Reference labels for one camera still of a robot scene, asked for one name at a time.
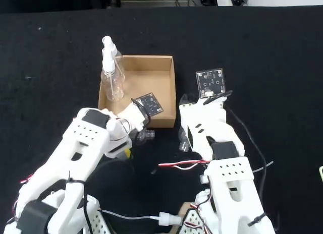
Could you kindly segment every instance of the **red and white wire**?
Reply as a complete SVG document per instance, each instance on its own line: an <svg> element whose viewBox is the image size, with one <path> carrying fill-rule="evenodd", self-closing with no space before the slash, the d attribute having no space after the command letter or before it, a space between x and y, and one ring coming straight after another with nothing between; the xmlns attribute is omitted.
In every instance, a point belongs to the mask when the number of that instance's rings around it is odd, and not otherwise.
<svg viewBox="0 0 323 234"><path fill-rule="evenodd" d="M197 166L198 164L207 164L210 163L209 161L204 161L204 160L187 160L187 161L180 161L180 162L170 162L170 163L160 163L158 164L158 167L174 167L180 170L190 170ZM192 164L189 167L180 167L178 165L183 165L183 164Z"/></svg>
<svg viewBox="0 0 323 234"><path fill-rule="evenodd" d="M29 175L25 180L20 180L20 183L21 183L21 184L25 184L25 183L29 182L29 180L31 179L31 177L32 177L33 175L34 175L34 174Z"/></svg>
<svg viewBox="0 0 323 234"><path fill-rule="evenodd" d="M192 229L198 229L198 228L203 228L203 225L196 225L196 224L193 224L193 223L190 223L190 222L187 222L185 221L184 222L184 225L188 228L192 228Z"/></svg>
<svg viewBox="0 0 323 234"><path fill-rule="evenodd" d="M169 163L160 163L158 164L159 167L172 167L182 164L207 164L210 163L210 161L205 160L186 160L186 161L180 161L180 162L169 162Z"/></svg>

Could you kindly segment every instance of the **white cable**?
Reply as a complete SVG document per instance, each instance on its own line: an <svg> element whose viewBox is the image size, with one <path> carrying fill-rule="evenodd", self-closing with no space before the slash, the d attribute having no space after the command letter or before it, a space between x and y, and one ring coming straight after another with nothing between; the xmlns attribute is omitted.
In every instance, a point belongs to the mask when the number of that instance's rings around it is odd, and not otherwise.
<svg viewBox="0 0 323 234"><path fill-rule="evenodd" d="M116 217L122 218L122 219L126 219L126 220L142 220L142 219L153 219L153 220L158 220L158 224L159 225L180 225L182 223L182 218L180 216L177 215L170 215L169 213L165 213L165 212L160 212L159 216L138 216L138 217L127 217L124 215L119 215L116 214L112 211L108 211L108 210L101 210L104 213L110 214L110 215L114 215Z"/></svg>
<svg viewBox="0 0 323 234"><path fill-rule="evenodd" d="M268 166L272 165L273 163L274 163L274 161L271 161L271 162L267 163L267 164L266 164L266 167L268 167ZM255 170L253 170L252 172L253 172L253 173L255 173L255 172L259 172L259 171L261 171L261 170L263 170L263 167L257 168L257 169L255 169Z"/></svg>
<svg viewBox="0 0 323 234"><path fill-rule="evenodd" d="M197 163L193 164L193 165L192 165L192 166L190 166L190 167L179 167L179 166L177 166L177 165L172 166L172 167L178 168L178 169L180 169L180 170L190 170L190 169L192 169L192 168L193 168L193 167L195 167L195 166L197 166Z"/></svg>
<svg viewBox="0 0 323 234"><path fill-rule="evenodd" d="M122 218L122 219L126 219L126 220L142 220L142 219L152 219L152 217L157 217L157 216L138 216L138 217L127 217L124 215L119 215L116 214L112 211L108 211L108 210L101 210L102 212L106 213L106 214L110 214L110 215L114 215L116 217Z"/></svg>

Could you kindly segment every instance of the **wire bundle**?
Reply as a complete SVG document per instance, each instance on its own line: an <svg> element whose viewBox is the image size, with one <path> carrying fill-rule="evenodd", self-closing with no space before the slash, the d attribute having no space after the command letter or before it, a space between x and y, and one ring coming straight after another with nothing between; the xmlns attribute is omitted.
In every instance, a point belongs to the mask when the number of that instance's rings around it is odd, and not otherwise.
<svg viewBox="0 0 323 234"><path fill-rule="evenodd" d="M158 167L174 167L180 170L190 170L194 167L196 167L199 164L209 164L210 161L205 161L205 160L186 160L186 161L180 161L180 162L171 162L171 163L160 163L158 164ZM180 167L178 165L183 165L183 164L191 164L189 167Z"/></svg>

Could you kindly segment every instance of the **bottle cap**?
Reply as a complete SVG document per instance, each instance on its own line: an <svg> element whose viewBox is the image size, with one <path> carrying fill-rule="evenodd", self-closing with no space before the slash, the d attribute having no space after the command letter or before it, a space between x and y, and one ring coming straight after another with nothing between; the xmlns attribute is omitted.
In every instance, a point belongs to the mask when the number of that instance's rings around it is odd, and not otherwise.
<svg viewBox="0 0 323 234"><path fill-rule="evenodd" d="M102 38L102 43L104 45L104 49L109 50L113 56L116 56L118 53L116 45L113 43L111 37L105 36Z"/></svg>

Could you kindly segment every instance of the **white plastic bracket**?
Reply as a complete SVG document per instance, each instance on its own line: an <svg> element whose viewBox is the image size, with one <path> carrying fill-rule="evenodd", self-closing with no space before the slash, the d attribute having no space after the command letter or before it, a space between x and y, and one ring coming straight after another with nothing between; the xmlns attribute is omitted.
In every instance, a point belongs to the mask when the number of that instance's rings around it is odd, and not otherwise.
<svg viewBox="0 0 323 234"><path fill-rule="evenodd" d="M221 234L275 234L265 216L259 223L248 226L262 215L262 208L253 173L247 157L212 161L204 174L209 176L214 205L219 217Z"/></svg>
<svg viewBox="0 0 323 234"><path fill-rule="evenodd" d="M247 157L235 157L212 161L212 176L217 182L253 180L254 176Z"/></svg>

